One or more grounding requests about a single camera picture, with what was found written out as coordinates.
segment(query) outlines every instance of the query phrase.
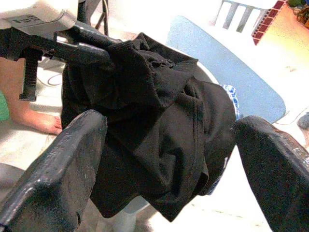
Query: brick wall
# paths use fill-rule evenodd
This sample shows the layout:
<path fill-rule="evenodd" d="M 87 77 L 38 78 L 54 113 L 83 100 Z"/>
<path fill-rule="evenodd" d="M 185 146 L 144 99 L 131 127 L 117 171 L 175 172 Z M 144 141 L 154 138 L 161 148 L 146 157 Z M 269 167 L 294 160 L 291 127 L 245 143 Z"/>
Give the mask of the brick wall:
<path fill-rule="evenodd" d="M 269 9 L 267 13 L 264 15 L 260 24 L 256 27 L 256 30 L 252 34 L 255 45 L 259 43 L 263 35 L 266 33 L 267 29 L 270 27 L 275 17 L 277 16 L 277 14 L 280 12 L 280 10 L 287 1 L 288 0 L 277 1 L 276 4 L 273 6 L 273 8 Z"/>

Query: white device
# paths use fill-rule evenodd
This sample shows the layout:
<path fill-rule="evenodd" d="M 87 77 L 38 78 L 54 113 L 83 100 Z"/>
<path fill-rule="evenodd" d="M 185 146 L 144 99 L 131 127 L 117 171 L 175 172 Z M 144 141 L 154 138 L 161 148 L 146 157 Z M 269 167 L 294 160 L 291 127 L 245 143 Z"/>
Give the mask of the white device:
<path fill-rule="evenodd" d="M 29 35 L 67 30 L 77 20 L 78 0 L 4 0 L 0 29 L 14 27 Z"/>

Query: bare foot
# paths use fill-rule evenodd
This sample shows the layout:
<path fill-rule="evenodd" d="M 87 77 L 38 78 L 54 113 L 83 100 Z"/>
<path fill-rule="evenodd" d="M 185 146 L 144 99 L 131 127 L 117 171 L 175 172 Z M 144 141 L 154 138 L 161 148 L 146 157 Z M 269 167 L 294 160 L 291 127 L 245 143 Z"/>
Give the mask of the bare foot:
<path fill-rule="evenodd" d="M 38 129 L 39 131 L 60 134 L 62 131 L 61 120 L 57 116 L 38 113 L 33 110 L 23 112 L 20 115 L 12 115 L 11 119 L 14 122 Z"/>

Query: light blue chair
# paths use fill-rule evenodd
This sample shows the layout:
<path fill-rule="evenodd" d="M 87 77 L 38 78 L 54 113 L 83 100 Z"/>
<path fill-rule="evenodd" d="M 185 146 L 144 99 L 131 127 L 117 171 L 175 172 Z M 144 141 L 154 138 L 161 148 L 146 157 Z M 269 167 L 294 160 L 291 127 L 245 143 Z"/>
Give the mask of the light blue chair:
<path fill-rule="evenodd" d="M 264 80 L 207 32 L 186 19 L 176 17 L 167 45 L 199 59 L 220 84 L 237 90 L 240 113 L 260 116 L 274 123 L 285 115 L 283 99 Z"/>

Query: blue patterned cloth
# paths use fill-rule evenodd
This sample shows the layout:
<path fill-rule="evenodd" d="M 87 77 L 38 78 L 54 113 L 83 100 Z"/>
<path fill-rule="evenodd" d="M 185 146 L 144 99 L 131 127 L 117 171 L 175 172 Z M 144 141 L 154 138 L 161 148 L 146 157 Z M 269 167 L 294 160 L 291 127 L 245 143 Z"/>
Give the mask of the blue patterned cloth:
<path fill-rule="evenodd" d="M 240 119 L 240 113 L 239 113 L 239 103 L 237 99 L 236 89 L 233 86 L 230 85 L 220 85 L 228 94 L 231 101 L 233 102 L 234 109 L 235 109 L 235 115 L 236 115 L 236 121 Z"/>

